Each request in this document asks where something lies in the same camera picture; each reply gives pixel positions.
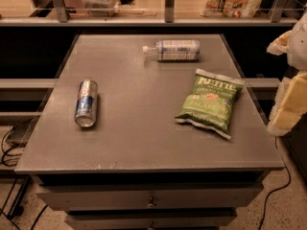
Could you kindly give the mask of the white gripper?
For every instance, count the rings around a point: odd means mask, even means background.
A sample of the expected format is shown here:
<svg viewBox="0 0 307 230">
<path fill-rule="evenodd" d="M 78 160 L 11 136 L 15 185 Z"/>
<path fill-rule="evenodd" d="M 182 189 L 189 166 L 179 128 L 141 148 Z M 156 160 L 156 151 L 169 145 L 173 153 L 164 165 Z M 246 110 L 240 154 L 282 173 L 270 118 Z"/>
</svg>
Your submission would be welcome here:
<svg viewBox="0 0 307 230">
<path fill-rule="evenodd" d="M 291 31 L 276 38 L 267 52 L 280 56 L 287 54 L 288 64 L 299 71 L 307 71 L 307 13 L 295 23 Z M 267 130 L 272 136 L 290 132 L 307 113 L 307 72 L 299 72 L 293 78 L 279 83 Z"/>
</svg>

